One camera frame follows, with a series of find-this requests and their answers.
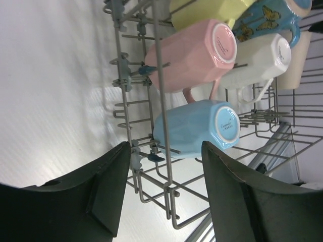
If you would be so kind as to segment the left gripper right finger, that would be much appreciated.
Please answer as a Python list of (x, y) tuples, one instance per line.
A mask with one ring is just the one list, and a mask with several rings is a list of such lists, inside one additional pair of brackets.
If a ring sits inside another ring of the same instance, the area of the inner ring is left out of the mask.
[[(202, 161), (212, 152), (225, 154), (204, 141)], [(268, 230), (268, 241), (322, 241), (322, 191), (291, 186), (281, 197), (260, 192), (256, 198), (260, 200), (258, 208), (262, 211), (261, 223)], [(216, 240), (222, 241), (218, 228), (214, 233)]]

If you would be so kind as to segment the light blue mug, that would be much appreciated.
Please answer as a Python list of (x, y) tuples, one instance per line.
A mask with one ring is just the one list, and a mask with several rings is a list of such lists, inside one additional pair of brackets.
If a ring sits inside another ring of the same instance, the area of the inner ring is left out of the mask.
[(240, 120), (230, 103), (200, 100), (167, 111), (172, 158), (201, 157), (203, 141), (224, 151), (238, 144)]

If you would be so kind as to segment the white mug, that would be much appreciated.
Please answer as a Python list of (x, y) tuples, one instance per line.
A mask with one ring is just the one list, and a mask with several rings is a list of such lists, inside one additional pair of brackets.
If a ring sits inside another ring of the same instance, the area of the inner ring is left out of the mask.
[[(250, 104), (262, 99), (274, 78), (286, 72), (291, 62), (291, 47), (280, 34), (259, 36), (237, 44), (237, 66), (225, 74), (220, 86), (237, 90), (240, 103)], [(252, 100), (243, 97), (243, 89), (264, 82), (258, 96)]]

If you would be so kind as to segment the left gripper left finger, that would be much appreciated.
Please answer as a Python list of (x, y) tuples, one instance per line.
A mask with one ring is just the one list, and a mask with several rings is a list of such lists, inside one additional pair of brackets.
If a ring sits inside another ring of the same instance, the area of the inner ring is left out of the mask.
[(129, 142), (41, 186), (1, 185), (1, 241), (112, 241), (131, 159)]

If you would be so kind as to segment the pink mug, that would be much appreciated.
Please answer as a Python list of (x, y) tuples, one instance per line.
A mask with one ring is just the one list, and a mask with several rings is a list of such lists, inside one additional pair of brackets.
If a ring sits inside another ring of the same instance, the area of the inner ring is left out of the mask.
[(221, 77), (230, 71), (237, 55), (237, 43), (231, 28), (216, 19), (195, 23), (160, 41), (163, 90), (183, 92), (194, 102), (191, 89), (212, 83), (209, 98), (214, 99)]

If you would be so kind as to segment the blue butterfly mug orange inside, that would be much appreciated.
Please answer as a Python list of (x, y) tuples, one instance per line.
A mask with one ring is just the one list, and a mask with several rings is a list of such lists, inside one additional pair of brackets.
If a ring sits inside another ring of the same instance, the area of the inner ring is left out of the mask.
[(289, 30), (289, 41), (294, 47), (301, 36), (298, 22), (312, 8), (310, 0), (265, 0), (255, 1), (236, 21), (233, 33), (240, 42), (271, 33)]

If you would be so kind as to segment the beige tumbler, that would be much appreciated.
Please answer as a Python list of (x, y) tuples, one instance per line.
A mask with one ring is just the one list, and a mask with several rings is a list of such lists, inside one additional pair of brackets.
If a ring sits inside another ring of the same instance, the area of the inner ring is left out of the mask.
[(296, 89), (300, 85), (312, 33), (301, 31), (298, 43), (291, 49), (291, 62), (285, 73), (277, 77), (276, 89)]

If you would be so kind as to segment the pale yellow-green mug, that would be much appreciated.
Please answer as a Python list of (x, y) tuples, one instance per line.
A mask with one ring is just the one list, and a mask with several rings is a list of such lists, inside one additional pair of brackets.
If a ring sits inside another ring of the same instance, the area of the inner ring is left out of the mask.
[(169, 11), (177, 31), (202, 20), (216, 19), (233, 28), (235, 22), (254, 4), (254, 0), (172, 0)]

